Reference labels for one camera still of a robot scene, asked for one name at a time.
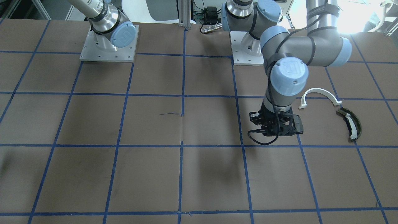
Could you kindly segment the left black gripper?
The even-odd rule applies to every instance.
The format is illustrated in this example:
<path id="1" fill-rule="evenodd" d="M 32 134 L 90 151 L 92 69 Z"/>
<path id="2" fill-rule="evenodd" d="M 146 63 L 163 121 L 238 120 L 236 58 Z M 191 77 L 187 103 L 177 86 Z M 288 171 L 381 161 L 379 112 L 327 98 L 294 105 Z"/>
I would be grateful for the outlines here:
<path id="1" fill-rule="evenodd" d="M 303 134 L 304 126 L 299 115 L 293 114 L 291 106 L 287 111 L 278 114 L 268 110 L 264 105 L 259 112 L 249 112 L 250 122 L 256 126 L 261 126 L 260 133 L 263 136 L 293 136 Z"/>

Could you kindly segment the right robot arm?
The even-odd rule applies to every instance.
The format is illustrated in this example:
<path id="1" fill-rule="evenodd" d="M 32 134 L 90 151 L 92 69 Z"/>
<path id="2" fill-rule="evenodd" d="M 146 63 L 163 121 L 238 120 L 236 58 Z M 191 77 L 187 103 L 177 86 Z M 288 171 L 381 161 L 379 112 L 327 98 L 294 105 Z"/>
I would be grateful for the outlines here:
<path id="1" fill-rule="evenodd" d="M 106 37 L 115 47 L 126 47 L 137 34 L 128 17 L 106 0 L 69 0 L 88 19 L 94 33 Z"/>

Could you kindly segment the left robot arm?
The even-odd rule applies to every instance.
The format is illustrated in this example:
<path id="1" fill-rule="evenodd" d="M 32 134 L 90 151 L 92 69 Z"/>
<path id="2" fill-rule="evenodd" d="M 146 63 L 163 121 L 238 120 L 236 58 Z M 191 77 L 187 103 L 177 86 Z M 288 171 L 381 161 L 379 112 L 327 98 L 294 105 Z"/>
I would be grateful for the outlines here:
<path id="1" fill-rule="evenodd" d="M 291 105 L 303 90 L 309 66 L 344 65 L 352 45 L 337 31 L 340 9 L 336 0 L 307 0 L 305 36 L 295 36 L 279 26 L 281 8 L 273 0 L 227 0 L 222 7 L 226 31 L 246 31 L 260 41 L 268 85 L 261 108 L 250 113 L 260 129 L 248 132 L 266 137 L 293 136 L 304 132 L 300 117 Z"/>

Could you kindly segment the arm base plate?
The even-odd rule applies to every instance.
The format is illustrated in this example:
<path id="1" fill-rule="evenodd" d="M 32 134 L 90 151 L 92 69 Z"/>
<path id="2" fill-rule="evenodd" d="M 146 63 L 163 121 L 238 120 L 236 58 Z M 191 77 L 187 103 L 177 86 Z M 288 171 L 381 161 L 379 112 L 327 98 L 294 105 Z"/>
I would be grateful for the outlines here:
<path id="1" fill-rule="evenodd" d="M 80 61 L 88 62 L 134 62 L 139 25 L 134 25 L 137 33 L 134 40 L 126 47 L 115 47 L 102 35 L 88 31 L 88 35 L 81 50 Z"/>
<path id="2" fill-rule="evenodd" d="M 262 66 L 264 63 L 260 40 L 253 38 L 249 32 L 231 31 L 231 49 L 234 65 Z"/>

